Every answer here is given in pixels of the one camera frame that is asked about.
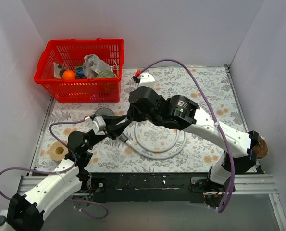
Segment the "white panel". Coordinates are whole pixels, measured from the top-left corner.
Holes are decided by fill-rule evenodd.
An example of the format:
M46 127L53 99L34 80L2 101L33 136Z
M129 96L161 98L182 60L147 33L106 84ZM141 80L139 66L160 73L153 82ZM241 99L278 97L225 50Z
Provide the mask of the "white panel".
M124 67L144 67L162 58L194 65L230 64L263 0L22 2L45 43L123 38Z
M286 216L286 1L265 1L232 63L249 129L266 137L261 161L272 173Z
M49 103L48 94L34 83L44 43L20 0L0 0L0 171L30 167ZM22 172L2 176L9 197ZM0 211L8 201L0 196Z

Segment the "floral patterned surface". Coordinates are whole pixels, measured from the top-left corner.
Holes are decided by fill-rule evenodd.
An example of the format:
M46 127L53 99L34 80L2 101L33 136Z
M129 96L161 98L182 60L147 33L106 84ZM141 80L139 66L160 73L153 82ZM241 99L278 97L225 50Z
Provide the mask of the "floral patterned surface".
M225 69L191 67L190 70L210 100L218 119L239 131L245 131ZM119 103L56 102L50 123L81 120L85 115L91 115L103 107L112 109L116 115L124 115L129 107L129 92L137 87L131 78L136 71L136 69L123 70ZM156 79L154 89L159 95L168 98L181 94L197 102L207 112L209 111L193 80L183 68L151 68L149 72ZM125 132L132 143L140 148L133 135L134 125L132 123L128 126ZM89 131L89 128L87 123L58 125L53 128L53 132L62 140L67 140L67 136L72 131ZM140 123L138 132L141 141L156 150L167 147L173 142L176 134L176 130L156 127L150 122ZM171 153L178 149L182 140L183 132L180 133L177 145L168 152ZM56 140L47 130L38 157L37 170L52 171L57 166L57 163L51 160L48 155L49 148L55 142ZM89 172L207 172L210 166L217 162L222 152L221 148L212 143L193 134L188 134L187 144L179 155L169 160L157 161L142 157L120 141L112 141L106 138L94 147L94 155L86 170ZM167 155L167 153L149 154Z

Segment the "wire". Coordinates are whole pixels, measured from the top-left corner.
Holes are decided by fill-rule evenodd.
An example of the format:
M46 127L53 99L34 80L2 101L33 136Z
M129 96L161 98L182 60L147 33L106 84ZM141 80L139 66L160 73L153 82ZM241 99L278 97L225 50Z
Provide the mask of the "wire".
M93 192L90 192L88 196L86 196L86 198L90 198L91 196L93 196Z
M170 158L173 158L174 156L178 155L182 149L185 147L187 143L187 134L185 133L184 134L184 137L183 137L183 142L182 142L182 145L181 147L176 151L174 152L173 154L169 155L169 156L151 156L151 155L148 155L146 153L143 153L141 150L139 150L136 146L134 146L129 140L126 141L126 144L132 148L134 151L136 151L137 153L139 153L140 155L146 157L146 158L149 158L149 159L152 159L152 160L167 160L167 159L170 159Z
M180 137L180 131L177 130L176 137L175 137L173 143L172 143L170 146L168 146L167 148L161 149L161 150L154 150L154 149L151 149L151 148L145 146L145 145L139 140L137 134L138 134L138 123L136 123L136 124L135 124L135 127L134 127L134 137L135 137L137 143L138 143L142 148L146 149L147 151L154 152L154 153L164 153L164 152L166 152L166 151L172 149L172 148L177 144L177 141L178 141L178 139L179 139L179 137Z
M221 195L217 195L216 197L223 196L223 195L224 195L224 192L225 192L225 186L223 186L223 192L221 193Z
M164 62L164 61L171 61L171 62L177 63L177 64L181 65L188 72L188 74L190 75L190 77L194 81L196 87L198 88L199 92L201 93L201 96L203 97L204 101L206 102L206 104L207 104L207 106L209 108L209 111L211 113L213 121L218 124L219 121L217 120L217 118L215 116L215 113L213 111L213 108L212 108L211 104L209 103L206 95L204 94L203 90L199 86L198 82L196 81L196 79L194 78L194 76L192 75L190 70L183 63L181 63L181 62L179 62L178 60L175 60L175 59L161 59L161 60L158 60L158 61L150 64L149 66L145 67L143 70L141 70L141 73L145 72L147 69L149 69L150 67L154 66L155 64L160 63L160 62ZM235 165L234 165L234 159L233 159L233 156L232 156L231 148L230 148L230 145L229 145L229 143L227 141L225 133L223 132L223 130L221 128L221 125L218 124L217 128L218 128L218 130L219 130L219 132L220 132L220 134L221 134L221 136L223 138L223 141L225 143L225 146L226 146L226 149L227 149L227 153L228 153L228 156L229 156L230 167L231 167L231 177L230 177L229 184L228 184L228 187L227 187L227 193L225 193L225 195L221 199L220 204L218 206L219 207L218 208L218 212L222 213L225 210L225 208L227 207L227 205L228 205L228 203L229 203L229 201L231 199L231 196L233 194L234 183L235 183Z
M135 128L134 128L134 137L137 141L137 143L142 147L144 148L145 150L149 151L149 152L154 152L154 153L164 153L170 149L172 149L178 142L178 139L180 137L180 131L177 131L176 133L176 137L173 141L173 143L171 145L169 145L167 148L164 148L164 149L161 149L161 150L154 150L154 149L151 149L147 146L145 146L138 138L138 123L135 124ZM170 158L173 158L174 156L178 155L182 149L184 148L184 146L186 145L186 142L187 142L187 134L184 132L184 139L183 139L183 142L182 142L182 146L176 151L174 152L173 154L169 155L169 156L165 156L165 157L156 157L156 156L152 156L152 155L147 155L145 153L143 153L141 150L139 150L138 148L136 148L130 141L127 141L126 144L132 148L133 150L135 150L137 153L139 153L140 155L146 157L146 158L149 158L149 159L152 159L152 160L167 160L167 159L170 159Z
M90 189L91 189L91 187L90 187L89 189L85 190L85 191L81 191L81 190L80 190L80 192L81 192L81 193L86 193L86 192L88 192Z
M51 135L57 139L60 143L62 143L65 147L67 147L67 144L65 144L60 138L58 138L52 131L52 127L55 125L60 125L60 124L79 124L79 123L83 123L85 122L84 119L79 120L79 121L75 121L75 122L57 122L57 123L53 123L49 125L49 132L51 133Z
M70 202L79 202L79 203L89 203L89 204L93 204L93 205L99 205L101 206L102 208L105 209L106 213L105 215L103 215L102 217L97 217L89 212L87 212L85 209L82 209L82 208L78 208L75 206L76 209L78 209L80 212L83 212L83 213L86 213L87 215L91 216L92 218L94 219L103 219L105 218L108 214L109 214L109 209L107 208L107 206L103 205L103 204L100 204L100 203L97 203L97 202L93 202L93 201L83 201L83 200L74 200L74 199L66 199L65 201L70 201Z
M217 196L219 193L220 191L217 191L216 193L204 192L204 194L207 194L208 196Z
M116 60L113 59L113 61L115 63L116 69L117 69L117 78L118 78L119 77L119 68L118 68Z
M51 133L51 135L57 139L59 142L61 142L65 147L67 147L67 145L61 141L56 135L53 134L52 132L52 127L54 125L58 125L58 124L78 124L78 123L82 123L84 122L85 120L79 120L79 121L75 121L75 122L58 122L58 123L53 123L49 126L49 131ZM47 175L56 175L56 174L61 174L61 173L65 173L69 170L71 170L75 165L76 165L76 162L77 162L77 158L76 158L76 155L74 154L74 152L72 150L70 150L71 153L72 153L72 156L74 157L74 163L68 168L68 169L65 169L63 171L60 171L60 172L45 172L45 171L39 171L39 170L34 170L34 169L29 169L29 168L26 168L26 167L9 167L7 169L4 169L3 171L0 172L0 176L4 173L4 172L7 172L7 171L11 171L11 170L21 170L21 171L28 171L28 172L34 172L34 173L39 173L39 174L47 174ZM2 197L4 197L5 199L7 200L10 200L10 197L6 196L0 189L0 195Z

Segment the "red plastic basket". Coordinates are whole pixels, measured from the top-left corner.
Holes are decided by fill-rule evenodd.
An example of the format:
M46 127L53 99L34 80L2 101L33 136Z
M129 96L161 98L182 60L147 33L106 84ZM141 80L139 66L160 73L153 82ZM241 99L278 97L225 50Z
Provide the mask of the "red plastic basket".
M117 78L64 80L54 78L53 63L67 64L72 70L84 63L84 56L96 54L111 66L117 62ZM124 41L121 38L96 40L52 40L38 62L34 81L41 84L58 102L119 102Z

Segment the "masking tape roll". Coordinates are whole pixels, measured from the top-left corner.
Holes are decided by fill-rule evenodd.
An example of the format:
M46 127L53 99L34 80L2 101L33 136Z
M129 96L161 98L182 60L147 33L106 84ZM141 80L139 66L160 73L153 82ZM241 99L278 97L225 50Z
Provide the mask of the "masking tape roll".
M49 156L54 161L61 161L68 153L68 148L62 145L59 141L56 141L49 149Z

